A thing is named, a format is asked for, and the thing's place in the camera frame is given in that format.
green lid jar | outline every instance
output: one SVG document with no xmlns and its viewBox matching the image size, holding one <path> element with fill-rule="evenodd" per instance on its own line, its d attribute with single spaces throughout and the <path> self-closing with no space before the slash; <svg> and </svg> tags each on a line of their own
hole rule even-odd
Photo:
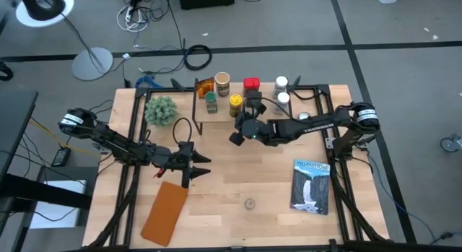
<svg viewBox="0 0 462 252">
<path fill-rule="evenodd" d="M 218 112 L 217 95 L 215 92 L 207 92 L 205 94 L 205 104 L 207 106 L 207 113 L 212 114 Z"/>
</svg>

orange sponge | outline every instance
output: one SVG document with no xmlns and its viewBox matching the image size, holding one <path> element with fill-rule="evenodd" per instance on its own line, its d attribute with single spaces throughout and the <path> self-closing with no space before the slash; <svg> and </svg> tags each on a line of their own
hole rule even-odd
<svg viewBox="0 0 462 252">
<path fill-rule="evenodd" d="M 168 246 L 187 195 L 188 189 L 163 182 L 141 236 L 159 245 Z"/>
</svg>

white cap bottle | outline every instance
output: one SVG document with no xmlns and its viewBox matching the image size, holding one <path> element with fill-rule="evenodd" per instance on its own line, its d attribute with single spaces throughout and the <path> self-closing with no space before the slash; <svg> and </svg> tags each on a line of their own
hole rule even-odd
<svg viewBox="0 0 462 252">
<path fill-rule="evenodd" d="M 274 84 L 273 98 L 277 98 L 277 95 L 281 92 L 286 92 L 287 85 L 289 80 L 284 76 L 279 76 L 276 78 L 276 83 Z"/>
<path fill-rule="evenodd" d="M 290 96 L 286 92 L 281 92 L 277 95 L 277 104 L 283 108 L 285 111 L 287 111 L 287 107 L 289 106 L 289 101 L 290 101 Z M 282 115 L 284 114 L 284 111 L 276 105 L 274 109 L 274 113 L 277 115 Z"/>
</svg>

yellow cable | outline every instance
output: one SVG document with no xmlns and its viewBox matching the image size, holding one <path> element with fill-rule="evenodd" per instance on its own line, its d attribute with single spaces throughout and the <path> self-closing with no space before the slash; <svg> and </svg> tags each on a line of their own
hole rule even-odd
<svg viewBox="0 0 462 252">
<path fill-rule="evenodd" d="M 77 147 L 73 147 L 73 146 L 70 146 L 64 142 L 61 142 L 58 137 L 55 136 L 55 134 L 53 134 L 51 131 L 49 131 L 48 129 L 42 127 L 41 125 L 37 124 L 36 122 L 34 122 L 33 120 L 29 120 L 29 123 L 32 124 L 33 126 L 37 126 L 39 129 L 43 130 L 45 133 L 49 134 L 56 142 L 58 142 L 62 147 L 68 147 L 69 149 L 72 149 L 76 152 L 83 152 L 83 153 L 86 153 L 88 155 L 93 155 L 93 156 L 96 156 L 98 158 L 101 158 L 101 154 L 98 154 L 98 153 L 95 153 L 95 152 L 91 152 L 91 151 L 88 151 L 88 150 L 85 150 L 85 149 L 80 149 L 80 148 L 77 148 Z"/>
</svg>

blue cable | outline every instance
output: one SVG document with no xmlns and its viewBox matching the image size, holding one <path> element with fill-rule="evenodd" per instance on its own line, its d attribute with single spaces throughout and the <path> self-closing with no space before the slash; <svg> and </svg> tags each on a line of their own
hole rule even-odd
<svg viewBox="0 0 462 252">
<path fill-rule="evenodd" d="M 390 197 L 390 199 L 395 203 L 395 205 L 396 205 L 401 211 L 407 213 L 409 216 L 413 217 L 414 219 L 419 220 L 419 221 L 428 229 L 428 231 L 429 231 L 430 234 L 432 235 L 432 239 L 433 239 L 433 240 L 436 240 L 435 234 L 433 234 L 432 229 L 428 226 L 427 223 L 425 223 L 425 221 L 423 221 L 422 219 L 420 219 L 418 216 L 412 214 L 411 212 L 406 211 L 406 210 L 405 210 L 401 205 L 399 205 L 398 202 L 396 202 L 395 199 L 393 199 L 393 197 L 387 192 L 387 189 L 385 188 L 385 185 L 384 185 L 383 182 L 382 182 L 382 177 L 380 176 L 380 171 L 378 170 L 377 163 L 375 162 L 374 158 L 372 158 L 372 157 L 369 155 L 369 152 L 367 153 L 367 156 L 372 160 L 372 163 L 374 164 L 375 169 L 376 169 L 376 172 L 377 172 L 377 175 L 378 175 L 378 180 L 380 181 L 380 184 L 381 184 L 383 190 L 385 191 L 385 193 L 388 195 L 388 197 Z"/>
</svg>

